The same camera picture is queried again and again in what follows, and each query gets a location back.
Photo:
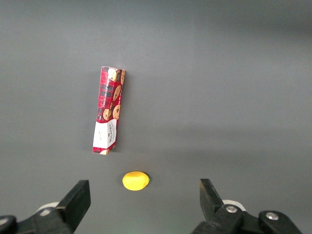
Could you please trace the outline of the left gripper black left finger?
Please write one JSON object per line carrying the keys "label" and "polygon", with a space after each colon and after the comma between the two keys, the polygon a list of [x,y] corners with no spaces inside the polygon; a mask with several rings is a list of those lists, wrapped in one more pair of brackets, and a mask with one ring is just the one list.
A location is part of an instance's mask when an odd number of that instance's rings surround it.
{"label": "left gripper black left finger", "polygon": [[2,234],[73,234],[91,205],[88,180],[80,180],[60,201],[41,206],[18,222],[13,215],[0,217]]}

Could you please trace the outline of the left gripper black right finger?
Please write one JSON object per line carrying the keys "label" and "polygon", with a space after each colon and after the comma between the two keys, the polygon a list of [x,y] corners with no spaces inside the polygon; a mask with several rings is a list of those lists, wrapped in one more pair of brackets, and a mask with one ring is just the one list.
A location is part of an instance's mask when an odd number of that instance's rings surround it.
{"label": "left gripper black right finger", "polygon": [[249,214],[236,201],[222,200],[209,179],[200,180],[200,206],[205,221],[194,234],[300,234],[299,228],[285,214],[264,210],[258,217]]}

